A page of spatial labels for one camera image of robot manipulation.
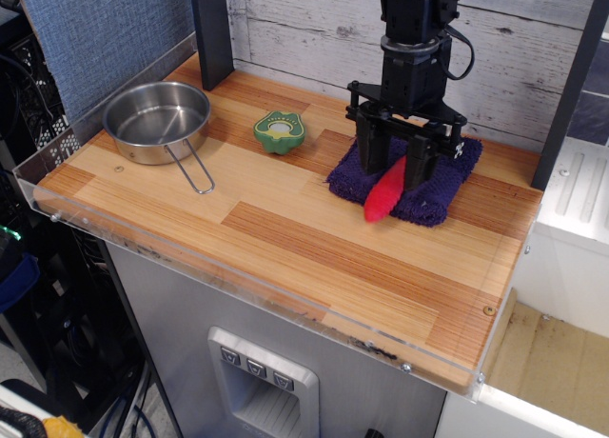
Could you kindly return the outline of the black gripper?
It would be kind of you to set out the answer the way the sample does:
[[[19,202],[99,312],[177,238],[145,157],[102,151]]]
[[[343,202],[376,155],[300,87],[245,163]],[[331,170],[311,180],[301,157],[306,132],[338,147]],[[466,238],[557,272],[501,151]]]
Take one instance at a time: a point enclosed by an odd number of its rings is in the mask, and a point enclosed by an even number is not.
[[[383,71],[378,85],[352,81],[346,117],[356,123],[361,167],[373,174],[387,167],[390,142],[408,143],[404,189],[428,180],[438,156],[459,157],[466,118],[443,97],[449,80],[453,37],[436,35],[419,43],[382,38]]]

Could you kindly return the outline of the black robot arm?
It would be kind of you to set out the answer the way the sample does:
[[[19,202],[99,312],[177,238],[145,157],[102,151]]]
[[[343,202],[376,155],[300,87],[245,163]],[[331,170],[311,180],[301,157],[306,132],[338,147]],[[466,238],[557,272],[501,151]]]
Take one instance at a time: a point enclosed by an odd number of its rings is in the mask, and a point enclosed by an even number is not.
[[[353,81],[347,118],[356,124],[363,171],[386,168],[391,141],[407,144],[404,187],[427,181],[440,155],[457,157],[466,118],[443,101],[452,42],[462,35],[450,24],[460,0],[381,0],[385,33],[381,40],[380,84]]]

